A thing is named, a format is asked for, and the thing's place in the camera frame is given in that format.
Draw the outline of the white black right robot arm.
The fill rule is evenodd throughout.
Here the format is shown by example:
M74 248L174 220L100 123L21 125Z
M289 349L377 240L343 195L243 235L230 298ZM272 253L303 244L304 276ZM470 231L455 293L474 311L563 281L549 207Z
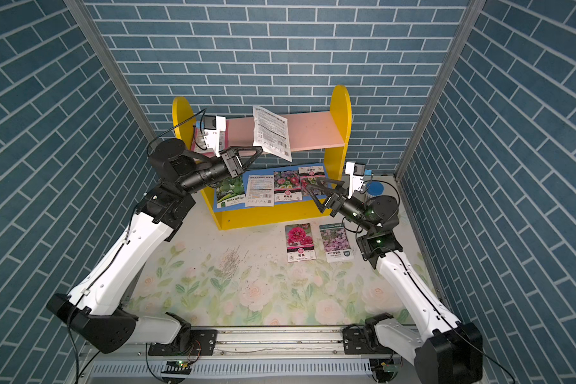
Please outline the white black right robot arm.
M483 378L483 337L473 323L463 323L437 298L409 263L394 234L399 224L398 195L362 201L339 180L321 178L307 193L321 212L340 214L356 224L363 260L390 283L414 321L414 331L391 315L366 320L364 333L372 351L392 350L411 364L422 383L476 383Z

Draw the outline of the purple flower seed packet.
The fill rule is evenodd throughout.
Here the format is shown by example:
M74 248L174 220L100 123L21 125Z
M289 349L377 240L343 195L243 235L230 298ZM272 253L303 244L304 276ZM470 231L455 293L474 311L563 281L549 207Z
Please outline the purple flower seed packet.
M329 263L346 262L354 258L344 225L341 223L324 224L319 227L319 231L326 260Z

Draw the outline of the pink hollyhock seed packet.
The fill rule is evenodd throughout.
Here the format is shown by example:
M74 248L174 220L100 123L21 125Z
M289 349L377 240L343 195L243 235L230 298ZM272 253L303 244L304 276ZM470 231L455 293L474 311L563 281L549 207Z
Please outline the pink hollyhock seed packet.
M287 262L305 262L316 259L315 243L309 223L285 226Z

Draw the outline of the mixed aster flower seed packet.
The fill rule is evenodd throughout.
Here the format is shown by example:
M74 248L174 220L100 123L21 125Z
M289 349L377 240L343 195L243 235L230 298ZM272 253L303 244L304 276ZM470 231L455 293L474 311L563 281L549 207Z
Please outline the mixed aster flower seed packet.
M324 166L300 166L298 173L301 182L303 200L307 200L312 197L325 196L325 193L319 188L322 185L320 179L324 179L326 177Z

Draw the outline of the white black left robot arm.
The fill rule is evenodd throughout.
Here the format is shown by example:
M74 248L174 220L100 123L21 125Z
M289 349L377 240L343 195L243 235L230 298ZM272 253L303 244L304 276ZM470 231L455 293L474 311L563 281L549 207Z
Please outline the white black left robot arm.
M174 354L187 351L188 321L172 313L129 314L122 297L151 254L179 231L195 193L244 174L262 152L262 147L229 147L209 158L187 150L180 139L160 142L148 158L160 181L135 206L125 234L69 294L55 294L46 306L66 324L69 336L80 335L104 354L133 343L160 344Z

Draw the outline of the white text back seed packet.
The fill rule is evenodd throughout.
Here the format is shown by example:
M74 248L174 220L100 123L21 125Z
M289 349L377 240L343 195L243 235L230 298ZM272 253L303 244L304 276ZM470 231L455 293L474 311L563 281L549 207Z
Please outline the white text back seed packet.
M292 162L288 119L263 107L253 107L254 146L269 155Z

